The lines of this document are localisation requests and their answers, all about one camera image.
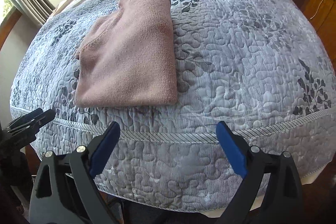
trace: metal bolt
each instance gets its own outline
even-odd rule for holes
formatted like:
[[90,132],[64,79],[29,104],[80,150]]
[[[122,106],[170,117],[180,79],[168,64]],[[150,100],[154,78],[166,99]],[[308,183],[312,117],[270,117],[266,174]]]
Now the metal bolt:
[[285,152],[283,152],[283,156],[284,156],[285,158],[290,158],[290,157],[291,157],[291,154],[290,154],[288,151],[285,151]]
[[258,153],[260,151],[260,148],[258,146],[253,145],[253,146],[251,146],[251,151],[253,153]]
[[80,145],[77,147],[76,151],[78,153],[83,153],[86,150],[86,147],[84,145]]
[[52,151],[47,151],[45,154],[44,154],[44,156],[46,157],[46,158],[50,158],[51,156],[53,155],[53,152]]

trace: blue gripper pad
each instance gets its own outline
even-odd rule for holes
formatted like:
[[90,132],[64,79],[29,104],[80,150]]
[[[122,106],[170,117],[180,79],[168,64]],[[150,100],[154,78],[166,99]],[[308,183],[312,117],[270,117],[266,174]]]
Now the blue gripper pad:
[[91,156],[89,174],[94,179],[96,175],[103,172],[111,153],[120,138],[120,126],[117,122],[112,122],[105,131],[105,137],[101,140],[95,152]]
[[234,134],[224,122],[219,122],[216,126],[216,135],[234,172],[244,178],[247,174],[246,156],[233,140]]

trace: white cord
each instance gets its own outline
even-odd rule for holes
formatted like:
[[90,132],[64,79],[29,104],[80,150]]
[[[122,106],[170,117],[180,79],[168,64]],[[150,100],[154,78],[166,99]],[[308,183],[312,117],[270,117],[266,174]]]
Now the white cord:
[[319,11],[322,2],[323,2],[323,0],[321,1],[319,7],[317,8],[317,11],[316,11],[315,15],[313,15],[309,20],[312,20],[317,15],[317,12]]

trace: bed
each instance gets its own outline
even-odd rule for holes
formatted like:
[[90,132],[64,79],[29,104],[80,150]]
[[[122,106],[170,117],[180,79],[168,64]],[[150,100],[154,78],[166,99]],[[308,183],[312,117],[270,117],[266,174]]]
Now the bed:
[[[171,0],[178,103],[78,108],[74,58],[98,16],[118,0],[64,0],[31,43],[14,79],[13,118],[38,107],[56,118],[32,144],[70,153],[111,121],[121,139],[98,188],[183,212],[225,208],[241,179],[217,142],[215,126],[265,152],[291,152],[307,179],[335,153],[336,78],[314,28],[292,0]],[[265,193],[264,178],[258,196]]]

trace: folded pink sweater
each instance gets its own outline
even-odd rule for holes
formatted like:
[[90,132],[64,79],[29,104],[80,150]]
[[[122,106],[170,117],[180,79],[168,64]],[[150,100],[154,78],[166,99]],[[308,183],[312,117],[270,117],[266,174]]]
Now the folded pink sweater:
[[177,101],[170,0],[120,0],[99,17],[77,58],[78,107],[174,104]]

